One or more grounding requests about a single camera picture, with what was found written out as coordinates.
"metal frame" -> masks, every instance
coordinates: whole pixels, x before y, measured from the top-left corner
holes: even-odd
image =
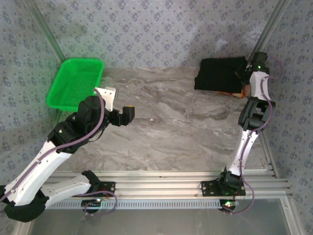
[[[260,133],[261,146],[264,151],[264,155],[268,162],[269,167],[273,170],[275,177],[279,178],[278,169],[275,164],[273,154],[269,146],[268,138],[266,136],[266,131],[267,130],[264,130],[263,132]]]
[[[278,25],[280,19],[282,18],[287,6],[290,4],[291,0],[278,0],[268,18],[266,25],[264,26],[261,35],[257,43],[255,44],[248,61],[250,61],[257,51],[264,50],[269,38],[271,37],[273,31]]]
[[[49,210],[83,210],[83,200],[67,199],[49,207]],[[110,210],[115,205],[115,200],[104,200],[100,203],[91,203],[92,207],[87,209]],[[166,210],[166,209],[221,209],[219,199],[119,199],[116,205],[117,210]]]
[[[24,3],[27,6],[31,15],[33,16],[38,27],[43,32],[48,44],[51,46],[52,51],[55,53],[56,58],[60,61],[60,63],[63,63],[67,58],[60,48],[55,36],[53,35],[53,32],[45,21],[45,18],[42,15],[37,3],[35,2],[35,0],[24,0]]]
[[[122,200],[167,199],[207,200],[202,197],[199,184],[204,180],[218,177],[218,171],[107,171],[95,172],[101,181],[115,181],[115,194]],[[73,178],[78,172],[55,172],[45,184],[58,183]],[[278,179],[272,169],[245,170],[245,178],[255,191],[256,199],[280,199],[286,221],[292,235],[305,235],[294,201],[291,198],[290,185],[287,179]],[[232,197],[210,197],[211,199],[231,199]],[[246,188],[246,196],[238,199],[251,198],[251,191]],[[70,200],[82,200],[75,197]],[[30,223],[16,222],[13,235],[26,235]]]

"green basket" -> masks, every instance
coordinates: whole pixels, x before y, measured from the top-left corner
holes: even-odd
[[[78,105],[99,86],[104,64],[101,60],[71,58],[64,61],[46,98],[49,107],[77,112]]]

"black bracket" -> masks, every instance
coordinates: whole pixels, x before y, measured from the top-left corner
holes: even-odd
[[[97,191],[109,191],[111,193],[114,193],[115,192],[115,182],[100,182],[99,183],[99,188]],[[113,197],[112,195],[110,194],[103,194],[103,193],[99,193],[99,194],[95,194],[95,195],[92,195],[92,196],[86,196],[86,198],[88,197]],[[91,199],[91,200],[83,200],[82,203],[81,203],[81,207],[84,207],[87,203],[90,203],[89,204],[89,207],[100,207],[101,206],[101,202],[98,202],[96,199]],[[87,209],[86,211],[90,214],[92,213],[96,213],[99,209]]]
[[[217,179],[202,181],[201,190],[203,197],[246,195],[242,177],[231,174],[231,171],[227,171],[226,167]]]
[[[276,103],[271,101],[271,104],[274,110]],[[266,100],[260,100],[258,97],[251,96],[240,113],[238,124],[244,131],[256,129],[264,124],[269,117],[269,113],[269,105]]]
[[[253,72],[265,72],[266,74],[269,74],[269,68],[266,67],[265,62],[268,58],[268,55],[264,52],[256,52],[253,55],[253,58],[250,62],[250,66],[246,68],[243,80],[246,84],[250,84],[250,77]]]
[[[133,118],[135,117],[135,107],[134,106],[124,106],[123,113],[120,114],[119,110],[113,109],[110,112],[110,123],[113,126],[127,126],[129,123],[132,122]]]

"glass panel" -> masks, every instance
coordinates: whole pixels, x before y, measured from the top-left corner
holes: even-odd
[[[248,205],[244,200],[238,209]],[[256,200],[239,215],[219,210],[117,210],[85,216],[81,210],[46,210],[29,235],[289,235],[279,199]]]

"black cover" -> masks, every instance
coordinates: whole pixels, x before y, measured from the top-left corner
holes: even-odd
[[[271,104],[274,111],[276,103],[271,101]],[[267,101],[251,96],[240,113],[238,124],[244,131],[254,130],[264,124],[264,122],[269,118],[269,113],[270,111]],[[265,128],[266,126],[256,131],[256,133],[260,133]]]
[[[195,89],[241,93],[246,66],[247,60],[244,56],[203,59],[195,78]]]
[[[39,190],[31,203],[24,206],[15,206],[15,203],[11,202],[6,205],[4,212],[8,218],[26,223],[44,212],[47,200],[49,200],[49,197],[44,196],[41,190]]]
[[[201,190],[203,197],[246,195],[242,177],[233,175],[226,167],[217,179],[202,181]]]

